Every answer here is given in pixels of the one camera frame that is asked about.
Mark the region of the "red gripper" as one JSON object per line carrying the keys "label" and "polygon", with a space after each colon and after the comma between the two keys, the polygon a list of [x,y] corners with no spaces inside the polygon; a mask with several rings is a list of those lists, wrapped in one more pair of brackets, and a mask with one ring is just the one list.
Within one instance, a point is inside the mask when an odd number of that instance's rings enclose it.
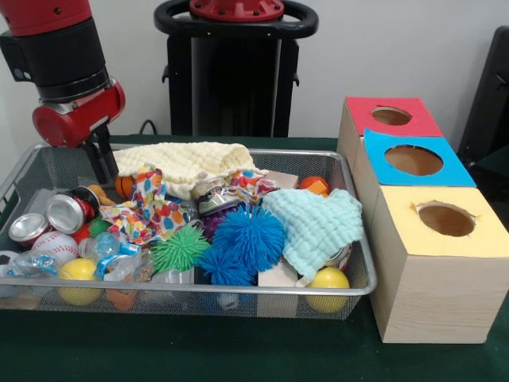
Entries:
{"label": "red gripper", "polygon": [[112,182],[118,167],[110,144],[107,127],[117,119],[126,105],[121,84],[112,79],[108,87],[68,103],[42,103],[33,111],[37,133],[51,146],[75,148],[96,129],[97,143],[87,140],[87,154],[99,184]]}

